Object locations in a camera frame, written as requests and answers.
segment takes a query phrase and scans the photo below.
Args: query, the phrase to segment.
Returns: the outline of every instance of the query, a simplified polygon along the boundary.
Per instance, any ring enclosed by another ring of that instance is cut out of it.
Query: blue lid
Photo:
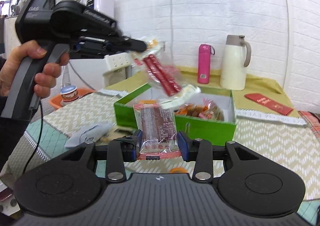
[[[73,91],[75,91],[77,89],[76,86],[74,85],[64,85],[61,90],[60,90],[60,94],[69,94]]]

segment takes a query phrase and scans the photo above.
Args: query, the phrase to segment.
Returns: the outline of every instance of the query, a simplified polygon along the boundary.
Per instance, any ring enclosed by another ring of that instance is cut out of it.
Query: white brick wall
[[[116,0],[120,28],[133,37],[154,34],[171,43],[176,64],[197,66],[201,43],[212,44],[220,68],[228,34],[252,45],[249,73],[284,84],[288,57],[286,0]],[[288,94],[299,109],[320,112],[320,0],[292,0],[294,50]]]

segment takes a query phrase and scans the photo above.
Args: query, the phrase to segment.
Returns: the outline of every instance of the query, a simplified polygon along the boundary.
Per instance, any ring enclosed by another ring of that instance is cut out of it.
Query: plaid fabric
[[[299,114],[310,125],[310,128],[316,138],[320,138],[320,115],[304,111],[299,111]]]

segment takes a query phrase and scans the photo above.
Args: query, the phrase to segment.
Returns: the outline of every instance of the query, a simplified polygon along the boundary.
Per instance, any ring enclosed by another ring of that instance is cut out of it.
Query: patterned tablecloth
[[[93,93],[47,116],[45,121],[67,136],[82,126],[97,122],[115,124],[113,104],[118,97]],[[296,172],[305,182],[305,200],[320,198],[320,142],[310,128],[239,119],[234,140]],[[136,172],[168,173],[174,167],[192,172],[194,164],[182,158],[138,161],[126,164]],[[214,175],[223,173],[222,162],[214,162]]]

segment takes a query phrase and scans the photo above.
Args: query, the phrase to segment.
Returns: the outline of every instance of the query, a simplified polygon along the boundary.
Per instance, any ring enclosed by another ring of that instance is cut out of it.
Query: white thermos jug
[[[251,46],[244,36],[228,35],[222,59],[221,87],[243,90],[250,59]]]

